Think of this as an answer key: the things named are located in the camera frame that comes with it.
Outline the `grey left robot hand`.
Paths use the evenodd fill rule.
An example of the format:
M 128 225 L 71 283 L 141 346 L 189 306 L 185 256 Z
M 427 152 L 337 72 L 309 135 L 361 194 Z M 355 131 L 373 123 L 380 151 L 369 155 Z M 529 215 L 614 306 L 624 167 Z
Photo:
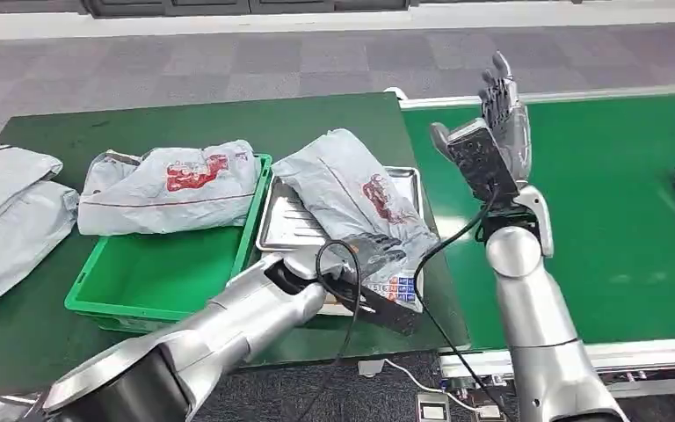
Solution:
M 358 260 L 360 281 L 363 286 L 374 283 L 374 279 L 386 279 L 392 272 L 399 271 L 407 259 L 401 247 L 402 242 L 392 236 L 376 233 L 352 234 L 341 239 L 352 253 L 342 244 L 332 244 L 328 250 L 344 260 L 352 270 Z

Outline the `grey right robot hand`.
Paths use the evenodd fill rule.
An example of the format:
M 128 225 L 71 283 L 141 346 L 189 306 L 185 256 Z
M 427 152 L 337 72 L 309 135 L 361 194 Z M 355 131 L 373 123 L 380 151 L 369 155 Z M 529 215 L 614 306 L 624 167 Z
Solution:
M 498 50 L 492 62 L 495 69 L 482 73 L 478 92 L 481 116 L 454 129 L 434 122 L 431 139 L 469 183 L 511 180 L 520 186 L 528 182 L 532 166 L 528 110 L 508 60 Z

